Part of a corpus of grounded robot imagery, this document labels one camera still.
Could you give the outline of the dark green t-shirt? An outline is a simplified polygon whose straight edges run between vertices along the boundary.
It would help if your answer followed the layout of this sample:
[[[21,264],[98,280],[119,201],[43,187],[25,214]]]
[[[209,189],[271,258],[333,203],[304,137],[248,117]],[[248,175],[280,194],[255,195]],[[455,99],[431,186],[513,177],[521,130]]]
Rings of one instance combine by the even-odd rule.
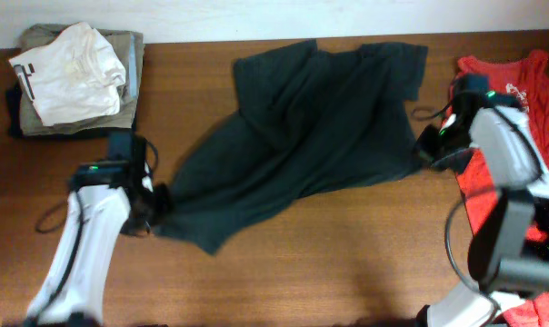
[[[404,105],[427,56],[424,45],[330,53],[309,40],[235,61],[238,108],[178,169],[155,233],[212,254],[298,199],[418,172]]]

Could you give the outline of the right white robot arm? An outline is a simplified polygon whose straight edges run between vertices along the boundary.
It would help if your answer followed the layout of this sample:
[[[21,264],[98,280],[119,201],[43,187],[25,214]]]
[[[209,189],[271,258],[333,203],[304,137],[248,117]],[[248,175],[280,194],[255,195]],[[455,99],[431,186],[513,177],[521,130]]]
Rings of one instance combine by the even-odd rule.
[[[463,173],[474,151],[483,154],[492,183],[463,193],[455,209],[478,197],[497,201],[474,234],[468,274],[440,302],[426,305],[418,326],[494,326],[502,313],[549,293],[549,169],[518,99],[493,91],[480,74],[451,85],[439,112],[413,118],[428,125],[413,153],[427,169]]]

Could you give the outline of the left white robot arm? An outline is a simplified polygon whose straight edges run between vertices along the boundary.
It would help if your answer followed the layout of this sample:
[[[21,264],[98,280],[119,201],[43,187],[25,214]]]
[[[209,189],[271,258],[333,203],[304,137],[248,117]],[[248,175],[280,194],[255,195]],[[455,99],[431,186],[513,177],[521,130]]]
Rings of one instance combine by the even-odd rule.
[[[105,282],[119,235],[150,233],[169,208],[153,184],[155,147],[133,132],[109,135],[105,158],[78,166],[68,184],[67,215],[55,257],[30,302],[26,326],[101,326]]]

